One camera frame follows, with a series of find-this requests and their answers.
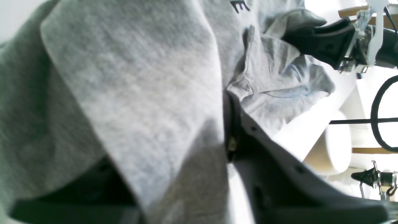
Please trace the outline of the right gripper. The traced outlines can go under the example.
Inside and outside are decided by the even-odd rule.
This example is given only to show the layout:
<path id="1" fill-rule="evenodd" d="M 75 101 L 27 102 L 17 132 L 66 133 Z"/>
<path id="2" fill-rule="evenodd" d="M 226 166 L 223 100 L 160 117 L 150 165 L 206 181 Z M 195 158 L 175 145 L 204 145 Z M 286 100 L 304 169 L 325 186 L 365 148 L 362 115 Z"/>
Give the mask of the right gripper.
<path id="1" fill-rule="evenodd" d="M 362 74 L 379 66 L 397 68 L 397 4 L 367 0 L 366 5 L 339 10 L 341 19 L 328 24 L 307 9 L 286 14 L 282 40 L 330 65 Z"/>

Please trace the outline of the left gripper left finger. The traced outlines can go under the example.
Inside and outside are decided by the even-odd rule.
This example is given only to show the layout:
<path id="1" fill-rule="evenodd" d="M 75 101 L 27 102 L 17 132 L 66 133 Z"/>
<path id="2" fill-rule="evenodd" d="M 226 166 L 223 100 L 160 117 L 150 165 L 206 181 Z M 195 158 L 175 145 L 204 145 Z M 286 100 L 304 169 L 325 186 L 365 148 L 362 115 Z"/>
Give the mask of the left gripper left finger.
<path id="1" fill-rule="evenodd" d="M 28 224 L 140 223 L 133 196 L 107 157 L 58 190 L 17 200 L 9 216 Z"/>

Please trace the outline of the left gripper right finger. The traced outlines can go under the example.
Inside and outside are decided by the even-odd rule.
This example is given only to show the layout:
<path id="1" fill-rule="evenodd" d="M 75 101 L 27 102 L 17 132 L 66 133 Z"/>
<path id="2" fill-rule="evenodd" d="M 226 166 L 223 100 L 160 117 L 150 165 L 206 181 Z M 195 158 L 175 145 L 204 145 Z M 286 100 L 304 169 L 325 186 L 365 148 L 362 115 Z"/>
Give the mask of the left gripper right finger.
<path id="1" fill-rule="evenodd" d="M 240 175 L 256 224 L 390 224 L 392 202 L 348 196 L 278 145 L 223 93 L 227 156 Z"/>

